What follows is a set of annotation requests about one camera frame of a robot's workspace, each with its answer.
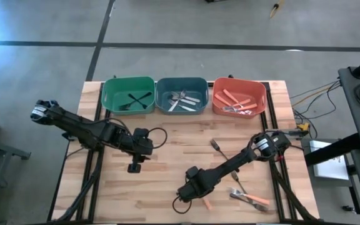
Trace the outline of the green plastic bin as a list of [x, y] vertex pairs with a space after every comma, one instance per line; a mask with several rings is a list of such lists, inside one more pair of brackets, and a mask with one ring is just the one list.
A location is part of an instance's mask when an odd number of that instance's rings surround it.
[[[152, 95], [141, 100], [147, 105], [146, 109], [143, 109], [138, 102], [133, 103], [128, 111], [119, 109], [120, 106], [133, 101], [128, 94], [139, 98], [148, 92], [152, 92]], [[102, 88], [101, 104], [116, 116], [149, 114], [155, 109], [155, 82], [148, 76], [109, 79]]]

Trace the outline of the orange plastic bin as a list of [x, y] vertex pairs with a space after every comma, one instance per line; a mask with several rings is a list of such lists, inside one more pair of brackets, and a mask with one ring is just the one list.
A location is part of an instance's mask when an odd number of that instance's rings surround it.
[[[239, 102], [246, 99], [251, 100], [249, 103], [244, 104], [243, 107], [250, 104], [257, 104], [257, 107], [252, 109], [251, 115], [223, 111], [222, 108], [226, 107], [226, 105], [216, 99], [214, 97], [215, 94], [219, 94], [232, 106], [236, 104], [231, 98], [227, 97], [223, 93], [223, 89], [229, 91]], [[214, 81], [212, 88], [212, 110], [215, 114], [235, 118], [252, 119], [265, 111], [266, 103], [266, 87], [260, 82], [230, 77], [220, 77]]]

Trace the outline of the black support beam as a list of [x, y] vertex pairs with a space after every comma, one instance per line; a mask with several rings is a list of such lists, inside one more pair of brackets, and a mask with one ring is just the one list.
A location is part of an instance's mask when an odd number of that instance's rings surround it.
[[305, 155], [306, 166], [323, 163], [332, 158], [350, 153], [352, 150], [360, 150], [360, 137], [358, 133], [352, 134]]

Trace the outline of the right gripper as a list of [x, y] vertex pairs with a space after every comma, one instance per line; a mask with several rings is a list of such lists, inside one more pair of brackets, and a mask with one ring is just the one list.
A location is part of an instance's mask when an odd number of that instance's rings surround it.
[[201, 199], [214, 191], [214, 176], [203, 174], [187, 179], [187, 182], [177, 190], [180, 201], [190, 203], [194, 199]]

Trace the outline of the black aluminium table frame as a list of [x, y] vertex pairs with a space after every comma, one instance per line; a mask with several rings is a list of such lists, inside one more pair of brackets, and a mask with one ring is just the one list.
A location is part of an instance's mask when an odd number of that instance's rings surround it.
[[300, 219], [295, 205], [273, 181], [270, 162], [251, 162], [238, 174], [247, 194], [270, 201], [268, 206], [260, 204], [268, 208], [267, 212], [231, 198], [230, 188], [243, 193], [231, 176], [225, 176], [206, 196], [212, 206], [210, 211], [202, 199], [186, 204], [176, 199], [176, 191], [184, 184], [190, 167], [214, 168], [225, 161], [211, 146], [211, 139], [231, 158], [247, 145], [252, 135], [265, 129], [286, 130], [295, 126], [285, 82], [266, 81], [265, 85], [266, 110], [252, 119], [221, 116], [211, 106], [199, 115], [170, 116], [156, 109], [149, 114], [123, 116], [130, 129], [150, 129], [157, 149], [142, 164], [140, 173], [130, 174], [127, 171], [130, 157], [106, 148], [99, 184], [86, 194], [82, 214], [74, 215], [73, 219], [98, 225], [255, 224]]

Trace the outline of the dark teal plastic bin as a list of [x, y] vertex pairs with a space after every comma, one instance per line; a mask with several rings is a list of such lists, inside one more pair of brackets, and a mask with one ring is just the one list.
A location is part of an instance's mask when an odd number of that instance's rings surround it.
[[[171, 92], [180, 93], [185, 90], [188, 97], [199, 99], [201, 102], [194, 102], [182, 98], [179, 102], [183, 106], [195, 109], [195, 111], [186, 111], [176, 107], [174, 111], [169, 112], [171, 105], [168, 103]], [[209, 102], [208, 83], [201, 77], [167, 77], [162, 78], [156, 83], [156, 107], [167, 115], [197, 115], [201, 114]]]

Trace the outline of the white paper tray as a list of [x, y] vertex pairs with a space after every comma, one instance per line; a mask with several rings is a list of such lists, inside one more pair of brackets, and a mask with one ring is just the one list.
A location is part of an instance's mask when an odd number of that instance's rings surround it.
[[[321, 148], [325, 148], [330, 144], [330, 142], [310, 141], [309, 147], [311, 152], [314, 152]], [[344, 156], [337, 156], [319, 164], [315, 164], [313, 170], [314, 175], [318, 178], [349, 180]]]

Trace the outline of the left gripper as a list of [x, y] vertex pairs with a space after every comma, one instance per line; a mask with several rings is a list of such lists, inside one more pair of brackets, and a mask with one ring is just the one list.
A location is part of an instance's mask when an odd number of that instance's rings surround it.
[[134, 165], [129, 164], [128, 173], [140, 173], [141, 164], [138, 161], [150, 160], [149, 156], [153, 153], [153, 142], [150, 139], [137, 139], [133, 142], [132, 160], [136, 161]]

